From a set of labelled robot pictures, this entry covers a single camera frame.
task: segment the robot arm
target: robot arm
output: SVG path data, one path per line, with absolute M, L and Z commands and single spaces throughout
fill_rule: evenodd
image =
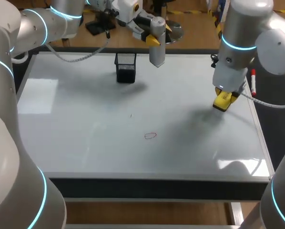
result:
M 65 227 L 66 207 L 61 193 L 31 160 L 20 138 L 11 57 L 50 41 L 75 36 L 84 1 L 52 0 L 50 9 L 23 10 L 20 13 L 8 1 L 0 0 L 0 228 L 2 229 Z M 116 1 L 139 3 L 138 0 Z M 129 28 L 134 25 L 133 19 L 129 22 L 131 23 Z M 155 36 L 160 31 L 152 30 L 151 27 L 151 32 L 154 32 Z M 163 56 L 155 55 L 155 59 L 164 57 L 165 46 L 158 45 L 155 48 L 156 51 L 163 52 Z
M 12 57 L 61 38 L 76 35 L 85 3 L 100 11 L 113 10 L 116 19 L 133 32 L 133 36 L 150 46 L 150 62 L 159 67 L 165 60 L 166 23 L 143 10 L 143 0 L 53 0 L 50 9 L 21 11 L 20 30 Z M 135 21 L 143 19 L 149 31 Z
M 285 19 L 273 12 L 273 6 L 273 0 L 231 1 L 213 77 L 215 87 L 238 91 L 256 53 L 267 71 L 285 74 Z

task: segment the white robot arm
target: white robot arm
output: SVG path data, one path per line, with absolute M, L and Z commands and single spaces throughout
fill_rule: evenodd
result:
M 242 89 L 247 67 L 258 54 L 262 66 L 285 74 L 285 19 L 273 0 L 231 0 L 213 84 L 225 92 Z M 258 205 L 240 229 L 285 229 L 285 157 Z
M 143 11 L 142 0 L 111 3 L 119 20 L 133 30 L 135 37 L 155 45 L 150 49 L 150 61 L 156 66 L 163 64 L 165 20 Z M 11 58 L 75 36 L 84 5 L 85 0 L 52 0 L 50 9 L 19 12 L 8 1 L 0 0 L 0 229 L 65 227 L 66 208 L 61 193 L 31 160 L 20 138 Z M 147 19 L 153 35 L 133 22 L 138 17 Z
M 285 19 L 273 7 L 273 0 L 231 1 L 213 77 L 215 87 L 238 91 L 256 53 L 267 71 L 285 74 Z

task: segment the cable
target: cable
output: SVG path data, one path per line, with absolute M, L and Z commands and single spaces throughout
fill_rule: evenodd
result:
M 93 53 L 91 53 L 91 54 L 89 54 L 89 55 L 87 55 L 87 56 L 81 57 L 81 58 L 79 58 L 79 59 L 75 59 L 75 60 L 66 60 L 66 59 L 64 59 L 64 58 L 61 57 L 49 44 L 46 44 L 46 47 L 47 47 L 50 51 L 52 51 L 52 53 L 55 54 L 56 57 L 60 58 L 61 60 L 66 61 L 66 62 L 68 62 L 68 63 L 74 63 L 74 62 L 84 61 L 84 60 L 86 60 L 86 59 L 88 59 L 88 58 L 90 58 L 90 57 L 92 57 L 92 56 L 94 56 L 94 55 L 100 53 L 100 52 L 109 44 L 109 40 L 110 40 L 110 39 L 107 38 L 105 45 L 102 46 L 101 48 L 99 48 L 98 50 L 96 50 L 95 52 L 93 52 Z
M 31 6 L 35 8 L 34 0 L 30 0 Z
M 25 61 L 28 60 L 28 57 L 29 57 L 28 52 L 25 52 L 25 55 L 24 55 L 24 57 L 22 59 L 14 59 L 14 58 L 12 58 L 11 61 L 12 61 L 12 63 L 15 63 L 15 64 L 24 63 Z
M 241 92 L 241 95 L 243 95 L 244 97 L 258 103 L 258 104 L 261 104 L 263 106 L 268 106 L 268 107 L 271 107 L 271 108 L 276 108 L 276 109 L 285 109 L 285 105 L 274 105 L 274 104 L 268 104 L 268 103 L 265 103 L 263 101 L 260 101 L 258 99 L 255 99 L 255 98 L 252 98 L 251 96 L 245 94 L 244 92 Z
M 49 7 L 49 5 L 47 4 L 47 1 L 46 1 L 46 0 L 44 0 L 44 3 L 45 3 L 45 5 L 46 5 L 46 7 Z

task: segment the whiteboard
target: whiteboard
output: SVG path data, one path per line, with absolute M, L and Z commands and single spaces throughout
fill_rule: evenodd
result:
M 138 54 L 134 84 L 116 82 L 114 58 L 67 63 L 41 52 L 31 61 L 20 133 L 49 178 L 268 182 L 273 169 L 254 104 L 241 96 L 226 113 L 212 107 L 209 55 L 166 55 L 156 68 Z

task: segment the white cable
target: white cable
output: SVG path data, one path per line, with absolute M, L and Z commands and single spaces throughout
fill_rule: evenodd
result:
M 12 61 L 12 63 L 16 63 L 16 64 L 19 64 L 19 63 L 24 63 L 25 61 L 27 61 L 28 60 L 28 52 L 25 52 L 25 55 L 24 55 L 24 57 L 22 58 L 22 59 L 14 59 L 14 58 L 12 58 L 11 59 L 11 61 Z
M 241 95 L 243 95 L 244 97 L 258 103 L 258 104 L 261 104 L 263 106 L 268 106 L 268 107 L 271 107 L 271 108 L 277 108 L 277 109 L 285 109 L 285 105 L 274 105 L 274 104 L 268 104 L 268 103 L 265 103 L 265 102 L 262 102 L 258 99 L 255 99 L 255 98 L 252 98 L 251 96 L 245 94 L 244 92 L 241 93 Z
M 55 54 L 56 57 L 60 58 L 61 60 L 66 61 L 66 62 L 68 62 L 68 63 L 74 63 L 74 62 L 84 61 L 84 60 L 86 60 L 86 59 L 88 59 L 88 58 L 90 58 L 90 57 L 92 57 L 92 56 L 94 56 L 94 55 L 100 53 L 100 52 L 109 44 L 109 40 L 110 40 L 110 39 L 107 39 L 105 45 L 102 46 L 101 48 L 99 48 L 98 50 L 96 50 L 95 52 L 93 52 L 93 53 L 91 53 L 91 54 L 89 54 L 89 55 L 87 55 L 87 56 L 81 57 L 81 58 L 79 58 L 79 59 L 75 59 L 75 60 L 66 60 L 66 59 L 64 59 L 64 58 L 61 57 L 49 44 L 46 44 L 46 47 L 47 47 L 50 51 L 52 51 L 52 53 Z

